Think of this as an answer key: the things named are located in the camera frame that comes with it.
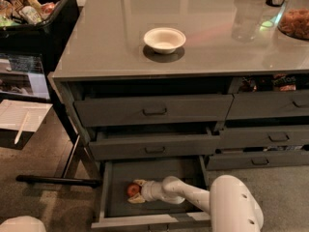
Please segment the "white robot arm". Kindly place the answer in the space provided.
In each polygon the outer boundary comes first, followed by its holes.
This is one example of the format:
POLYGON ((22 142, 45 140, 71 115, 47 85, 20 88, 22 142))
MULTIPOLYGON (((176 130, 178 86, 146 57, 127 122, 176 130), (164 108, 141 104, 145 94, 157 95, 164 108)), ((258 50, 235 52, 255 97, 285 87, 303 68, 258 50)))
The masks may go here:
POLYGON ((127 186, 126 195, 132 204, 188 201, 211 217, 212 232, 261 232, 264 225, 260 205, 248 187, 231 175, 216 178, 210 190, 196 188, 175 176, 162 182, 134 180, 127 186))

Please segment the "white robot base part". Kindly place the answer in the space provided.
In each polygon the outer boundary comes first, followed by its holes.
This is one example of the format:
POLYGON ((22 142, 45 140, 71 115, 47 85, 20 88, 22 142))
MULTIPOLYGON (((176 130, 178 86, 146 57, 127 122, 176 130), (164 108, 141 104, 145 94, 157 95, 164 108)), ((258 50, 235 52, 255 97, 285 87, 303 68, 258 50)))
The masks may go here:
POLYGON ((0 232, 46 232, 44 224, 35 217, 13 217, 0 224, 0 232))

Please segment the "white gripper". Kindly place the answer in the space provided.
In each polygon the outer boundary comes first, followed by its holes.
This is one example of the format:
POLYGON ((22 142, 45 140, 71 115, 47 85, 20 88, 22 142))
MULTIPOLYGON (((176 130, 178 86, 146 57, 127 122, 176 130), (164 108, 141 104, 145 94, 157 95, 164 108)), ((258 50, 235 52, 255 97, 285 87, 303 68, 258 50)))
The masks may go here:
POLYGON ((146 181, 146 180, 134 180, 134 184, 137 184, 141 188, 141 193, 136 193, 130 197, 127 201, 131 204, 141 204, 146 201, 156 201, 160 200, 162 197, 162 184, 156 181, 146 181))

